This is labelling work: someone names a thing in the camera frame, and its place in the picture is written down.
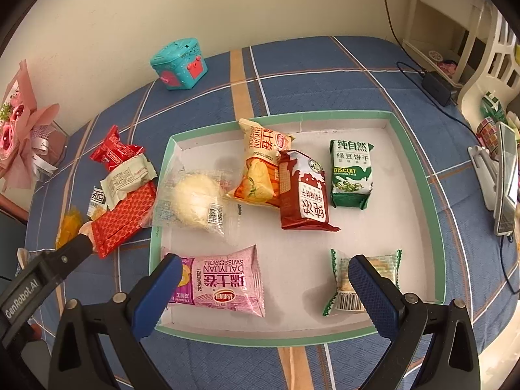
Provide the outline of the pink swiss roll packet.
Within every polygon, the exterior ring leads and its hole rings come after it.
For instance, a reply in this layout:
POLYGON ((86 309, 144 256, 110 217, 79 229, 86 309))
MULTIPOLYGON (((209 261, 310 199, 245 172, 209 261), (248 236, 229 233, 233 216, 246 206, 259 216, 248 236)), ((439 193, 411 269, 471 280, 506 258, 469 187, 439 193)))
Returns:
POLYGON ((256 246, 221 255, 182 256, 182 276, 170 302, 265 316, 256 246))

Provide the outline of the blue plaid tablecloth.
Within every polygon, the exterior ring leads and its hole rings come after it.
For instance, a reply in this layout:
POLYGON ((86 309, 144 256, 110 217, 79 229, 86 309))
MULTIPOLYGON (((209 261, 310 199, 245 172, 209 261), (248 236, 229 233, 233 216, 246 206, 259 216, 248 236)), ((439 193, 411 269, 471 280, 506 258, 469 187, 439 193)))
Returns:
MULTIPOLYGON (((479 351, 486 349, 513 318, 517 298, 504 282, 493 214, 486 210, 466 152, 474 141, 466 129, 436 110, 397 70, 401 50, 371 37, 316 37, 245 47, 231 79, 232 53, 209 57, 209 72, 188 91, 148 83, 93 117, 71 134, 57 174, 36 185, 25 248, 53 248, 65 210, 85 210, 103 165, 89 157, 112 125, 121 138, 145 147, 161 167, 168 138, 176 133, 234 121, 232 85, 245 80, 254 116, 318 110, 376 110, 396 114, 420 151, 435 199, 447 256, 447 296, 469 297, 479 351)), ((103 302, 122 286, 131 289, 147 274, 150 229, 139 232, 115 256, 96 255, 65 283, 67 296, 84 304, 103 302)), ((161 332, 143 341, 173 389, 282 389, 286 379, 277 349, 233 348, 196 343, 161 332)), ((314 389, 356 389, 384 352, 372 334, 306 348, 314 389)))

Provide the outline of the white cream snack packet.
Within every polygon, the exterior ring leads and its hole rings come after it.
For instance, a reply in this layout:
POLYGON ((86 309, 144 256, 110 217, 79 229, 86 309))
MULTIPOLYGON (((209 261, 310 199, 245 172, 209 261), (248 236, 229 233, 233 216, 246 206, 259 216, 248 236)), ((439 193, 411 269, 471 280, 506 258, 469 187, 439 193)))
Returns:
POLYGON ((100 182, 109 210, 113 210, 128 193, 155 179, 157 173, 144 154, 134 156, 118 165, 100 182))

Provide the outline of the pink flower bouquet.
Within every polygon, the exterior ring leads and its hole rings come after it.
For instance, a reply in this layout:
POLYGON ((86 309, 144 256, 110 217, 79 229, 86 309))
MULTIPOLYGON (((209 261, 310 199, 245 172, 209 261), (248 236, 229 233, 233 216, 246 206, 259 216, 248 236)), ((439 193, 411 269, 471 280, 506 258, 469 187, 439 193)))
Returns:
POLYGON ((3 190, 29 189, 42 174, 54 175, 68 140, 55 123, 60 106, 37 106, 27 63, 19 64, 1 105, 3 190))

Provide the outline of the white chair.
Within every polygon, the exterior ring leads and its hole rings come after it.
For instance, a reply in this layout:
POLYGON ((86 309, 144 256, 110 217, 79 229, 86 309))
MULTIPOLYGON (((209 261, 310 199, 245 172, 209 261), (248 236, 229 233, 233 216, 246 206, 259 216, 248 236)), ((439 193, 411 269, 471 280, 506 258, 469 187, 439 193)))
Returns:
POLYGON ((459 111, 476 131, 484 119, 482 98, 491 93, 503 108, 519 95, 519 63, 515 59, 519 39, 508 21, 493 5, 487 44, 478 68, 460 91, 459 111))

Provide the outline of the green edged clear cracker packet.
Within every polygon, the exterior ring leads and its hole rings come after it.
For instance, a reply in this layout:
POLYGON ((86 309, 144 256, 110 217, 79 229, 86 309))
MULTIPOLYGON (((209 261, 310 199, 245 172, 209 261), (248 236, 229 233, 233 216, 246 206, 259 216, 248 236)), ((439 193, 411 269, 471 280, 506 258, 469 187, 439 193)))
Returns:
MULTIPOLYGON (((323 308, 323 316, 327 317, 335 312, 364 312, 364 305, 348 277, 350 258, 334 248, 330 250, 330 256, 336 289, 323 308)), ((402 258, 403 250, 399 248, 391 254, 370 256, 368 260, 382 277, 390 279, 392 283, 399 287, 398 276, 402 258)))

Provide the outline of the brown white snack packet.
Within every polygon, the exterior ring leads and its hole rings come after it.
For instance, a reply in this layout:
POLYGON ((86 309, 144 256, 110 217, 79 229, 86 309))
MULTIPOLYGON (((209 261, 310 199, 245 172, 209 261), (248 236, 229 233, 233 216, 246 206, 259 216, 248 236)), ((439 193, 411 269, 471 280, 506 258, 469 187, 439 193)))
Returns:
POLYGON ((325 173, 316 160, 299 150, 283 150, 279 173, 283 230, 340 231, 330 223, 325 173))

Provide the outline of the green biscuit packet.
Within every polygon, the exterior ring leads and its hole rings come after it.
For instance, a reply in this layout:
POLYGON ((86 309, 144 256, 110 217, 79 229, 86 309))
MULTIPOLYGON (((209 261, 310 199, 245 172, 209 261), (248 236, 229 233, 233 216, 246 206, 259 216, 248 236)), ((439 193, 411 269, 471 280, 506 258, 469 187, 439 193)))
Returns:
POLYGON ((365 141, 330 141, 331 202, 334 207, 368 207, 373 189, 373 169, 370 158, 372 144, 365 141))

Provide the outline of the yellow soft bread packet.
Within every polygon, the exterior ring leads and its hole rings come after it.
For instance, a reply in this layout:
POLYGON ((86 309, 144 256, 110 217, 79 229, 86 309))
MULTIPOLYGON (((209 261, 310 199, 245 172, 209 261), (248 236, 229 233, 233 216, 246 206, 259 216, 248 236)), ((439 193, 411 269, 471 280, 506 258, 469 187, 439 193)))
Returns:
POLYGON ((59 249, 74 239, 81 226, 84 224, 82 213, 76 208, 72 207, 64 215, 58 228, 55 249, 59 249))

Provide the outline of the black power adapter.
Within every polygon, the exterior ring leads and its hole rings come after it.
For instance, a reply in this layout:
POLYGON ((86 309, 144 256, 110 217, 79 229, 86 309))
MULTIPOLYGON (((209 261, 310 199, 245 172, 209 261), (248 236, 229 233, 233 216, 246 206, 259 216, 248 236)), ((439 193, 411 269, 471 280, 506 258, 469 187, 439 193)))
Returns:
POLYGON ((441 106, 451 102, 454 88, 436 71, 425 72, 422 76, 422 88, 441 106))

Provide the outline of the red patterned wafer packet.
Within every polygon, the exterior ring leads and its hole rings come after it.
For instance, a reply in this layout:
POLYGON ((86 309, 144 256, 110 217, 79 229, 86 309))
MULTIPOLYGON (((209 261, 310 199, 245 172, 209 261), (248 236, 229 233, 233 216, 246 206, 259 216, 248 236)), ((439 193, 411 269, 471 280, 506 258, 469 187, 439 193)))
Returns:
POLYGON ((92 222, 93 241, 99 258, 106 258, 144 227, 155 198, 155 184, 149 181, 92 222))

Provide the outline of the tan swiss roll packet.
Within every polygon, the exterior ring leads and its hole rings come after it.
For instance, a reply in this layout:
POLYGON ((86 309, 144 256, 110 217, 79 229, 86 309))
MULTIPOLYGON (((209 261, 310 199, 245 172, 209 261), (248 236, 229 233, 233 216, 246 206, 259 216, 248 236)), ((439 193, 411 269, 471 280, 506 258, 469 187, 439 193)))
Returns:
POLYGON ((239 126, 244 134, 244 169, 239 185, 227 194, 238 201, 278 209, 279 160, 283 150, 292 149, 294 137, 244 118, 239 126))

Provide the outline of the small red candy packet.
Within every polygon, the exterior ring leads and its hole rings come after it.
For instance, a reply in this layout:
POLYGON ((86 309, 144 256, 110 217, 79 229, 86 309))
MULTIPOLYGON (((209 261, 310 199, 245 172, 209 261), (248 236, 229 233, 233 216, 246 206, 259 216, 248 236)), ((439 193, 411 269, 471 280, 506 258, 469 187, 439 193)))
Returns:
POLYGON ((119 129, 113 125, 100 145, 90 155, 90 159, 104 165, 107 171, 111 172, 123 162, 144 152, 143 146, 122 143, 119 129))

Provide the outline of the white tray green rim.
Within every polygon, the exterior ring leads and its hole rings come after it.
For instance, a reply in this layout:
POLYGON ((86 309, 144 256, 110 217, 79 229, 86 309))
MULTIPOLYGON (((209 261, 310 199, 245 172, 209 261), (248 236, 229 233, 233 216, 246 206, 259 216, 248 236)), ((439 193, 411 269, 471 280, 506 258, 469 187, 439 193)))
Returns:
POLYGON ((445 298, 441 227, 426 174, 394 114, 384 111, 323 111, 275 114, 260 119, 293 136, 297 150, 324 169, 331 166, 333 139, 372 144, 374 188, 365 210, 330 211, 336 231, 285 231, 272 207, 244 204, 237 226, 225 236, 174 225, 151 231, 150 266, 168 249, 182 256, 231 254, 256 247, 265 286, 265 316, 171 304, 157 329, 204 343, 242 347, 306 346, 373 334, 365 313, 323 316, 335 290, 330 251, 348 256, 404 253, 398 274, 403 292, 424 300, 445 298))

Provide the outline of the white bun clear packet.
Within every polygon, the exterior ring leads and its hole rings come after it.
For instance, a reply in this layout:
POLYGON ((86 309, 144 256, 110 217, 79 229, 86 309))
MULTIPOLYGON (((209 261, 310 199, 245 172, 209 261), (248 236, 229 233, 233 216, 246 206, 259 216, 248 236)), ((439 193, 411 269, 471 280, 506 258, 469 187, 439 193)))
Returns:
POLYGON ((188 169, 180 159, 170 159, 161 173, 151 224, 207 231, 234 243, 240 234, 241 205, 228 192, 236 183, 236 174, 224 165, 188 169))

